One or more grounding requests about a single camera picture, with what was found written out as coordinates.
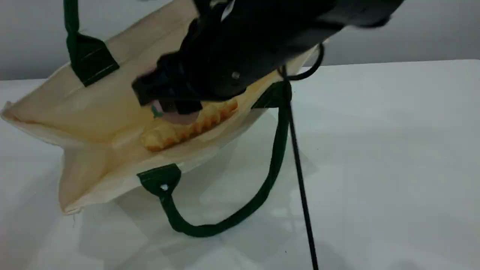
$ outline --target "black cable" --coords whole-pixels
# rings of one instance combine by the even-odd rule
[[[286,83],[283,88],[283,94],[286,100],[290,100],[289,88],[287,86],[287,84],[290,84],[290,80],[298,81],[298,80],[305,79],[311,76],[313,73],[315,73],[318,67],[320,67],[320,65],[322,64],[324,51],[325,51],[323,44],[319,45],[319,50],[320,51],[315,64],[304,73],[301,73],[299,75],[294,75],[294,76],[288,76],[287,67],[285,65],[283,65],[280,69],[278,69],[278,72],[280,73],[284,82]],[[307,195],[305,193],[305,184],[303,181],[303,172],[301,169],[301,162],[300,162],[300,152],[299,152],[299,146],[297,142],[297,133],[295,131],[295,124],[293,122],[293,111],[292,111],[292,105],[290,101],[287,102],[287,116],[288,116],[288,122],[290,124],[290,135],[292,137],[293,156],[295,158],[295,168],[297,169],[300,198],[301,198],[301,204],[303,209],[303,217],[305,218],[305,227],[307,230],[308,245],[310,248],[310,257],[312,259],[312,267],[313,267],[313,270],[318,270],[319,268],[318,268],[317,252],[315,250],[315,240],[313,238],[312,223],[310,221],[310,213],[308,211]]]
[[[317,60],[315,60],[315,63],[313,64],[313,66],[309,70],[305,71],[304,73],[287,76],[287,78],[290,81],[299,81],[312,76],[315,73],[315,71],[317,71],[317,69],[322,65],[322,61],[324,60],[324,55],[325,55],[325,46],[322,43],[320,43],[318,45],[318,57],[317,57]],[[282,71],[280,69],[278,69],[277,71],[283,77]]]

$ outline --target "croissant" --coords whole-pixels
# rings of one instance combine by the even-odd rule
[[[162,118],[155,118],[144,128],[140,142],[147,150],[159,152],[222,123],[236,112],[238,103],[232,98],[225,102],[203,102],[202,106],[197,120],[189,125],[171,124]]]

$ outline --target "green handle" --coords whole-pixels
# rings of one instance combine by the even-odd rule
[[[105,43],[78,33],[80,21],[77,0],[63,0],[63,16],[71,66],[85,87],[119,69]]]
[[[173,202],[172,193],[181,178],[181,171],[175,164],[151,169],[138,174],[142,186],[150,193],[160,198],[160,203],[167,214],[172,228],[193,237],[209,237],[222,233],[244,221],[252,215],[268,198],[282,166],[288,136],[288,119],[285,99],[282,98],[280,83],[270,87],[254,105],[254,108],[278,107],[278,124],[273,143],[272,157],[268,175],[258,193],[240,210],[217,224],[194,226],[188,223],[178,212]]]

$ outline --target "white tabletop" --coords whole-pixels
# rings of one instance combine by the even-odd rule
[[[322,67],[293,107],[324,270],[480,269],[480,61]],[[41,80],[0,82],[0,102]],[[214,222],[266,176],[275,111],[182,178],[186,219]],[[62,216],[62,150],[0,121],[2,269],[311,269],[289,146],[269,199],[207,239],[174,232],[139,188]]]

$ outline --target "canvas tote bag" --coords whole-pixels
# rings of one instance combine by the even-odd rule
[[[158,153],[146,150],[139,135],[154,115],[142,108],[131,88],[160,55],[175,51],[197,16],[192,0],[174,0],[105,43],[82,35],[77,0],[64,0],[71,62],[35,91],[7,103],[3,120],[64,149],[58,194],[63,213],[105,203],[143,186],[160,198],[174,230],[203,237],[220,233],[247,218],[266,200],[282,164],[288,122],[280,76],[273,72],[237,97],[238,108],[217,127]],[[290,73],[311,51],[288,64]],[[172,192],[182,173],[206,162],[245,132],[265,108],[278,109],[270,169],[259,192],[243,208],[218,224],[193,226],[177,211]]]

